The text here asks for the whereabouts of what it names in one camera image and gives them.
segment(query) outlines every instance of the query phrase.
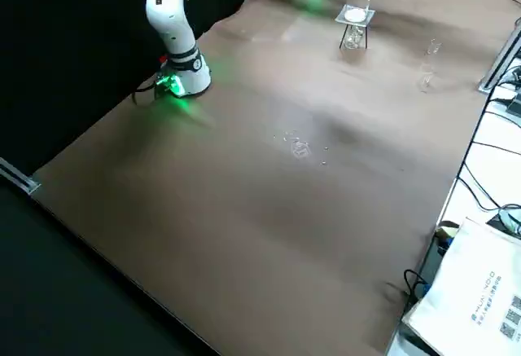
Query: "black curtain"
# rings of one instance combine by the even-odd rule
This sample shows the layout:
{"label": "black curtain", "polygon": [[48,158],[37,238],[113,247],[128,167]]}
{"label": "black curtain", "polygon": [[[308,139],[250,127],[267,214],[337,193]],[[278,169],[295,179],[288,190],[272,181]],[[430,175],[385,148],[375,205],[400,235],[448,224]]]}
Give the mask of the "black curtain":
{"label": "black curtain", "polygon": [[[243,1],[187,2],[196,37]],[[157,70],[164,48],[144,4],[2,0],[1,157],[32,174]]]}

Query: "glass beaker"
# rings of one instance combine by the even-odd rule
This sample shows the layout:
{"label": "glass beaker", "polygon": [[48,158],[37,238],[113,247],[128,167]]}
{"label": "glass beaker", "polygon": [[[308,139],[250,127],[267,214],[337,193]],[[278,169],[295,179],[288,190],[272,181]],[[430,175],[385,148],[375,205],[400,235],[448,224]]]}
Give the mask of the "glass beaker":
{"label": "glass beaker", "polygon": [[361,40],[364,38],[364,30],[359,26],[350,24],[345,34],[344,47],[347,49],[360,48]]}
{"label": "glass beaker", "polygon": [[431,89],[431,80],[435,75],[434,66],[430,63],[422,63],[420,65],[420,74],[419,88],[423,93],[427,93]]}

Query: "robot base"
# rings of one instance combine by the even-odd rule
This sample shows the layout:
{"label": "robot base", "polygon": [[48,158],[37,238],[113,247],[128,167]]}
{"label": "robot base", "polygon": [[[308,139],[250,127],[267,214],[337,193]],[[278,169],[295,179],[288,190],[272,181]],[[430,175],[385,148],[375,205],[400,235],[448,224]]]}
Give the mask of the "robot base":
{"label": "robot base", "polygon": [[158,93],[171,93],[178,98],[200,95],[212,84],[210,69],[203,56],[200,56],[202,66],[197,71],[176,70],[167,61],[161,67],[155,81]]}

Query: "robotic arm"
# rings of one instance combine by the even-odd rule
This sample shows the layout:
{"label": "robotic arm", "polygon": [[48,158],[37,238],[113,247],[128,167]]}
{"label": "robotic arm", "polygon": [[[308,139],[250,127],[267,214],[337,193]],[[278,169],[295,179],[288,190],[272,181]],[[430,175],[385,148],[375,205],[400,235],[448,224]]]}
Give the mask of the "robotic arm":
{"label": "robotic arm", "polygon": [[177,97],[203,93],[212,81],[210,69],[186,19],[184,0],[147,0],[146,8],[168,51],[156,84]]}

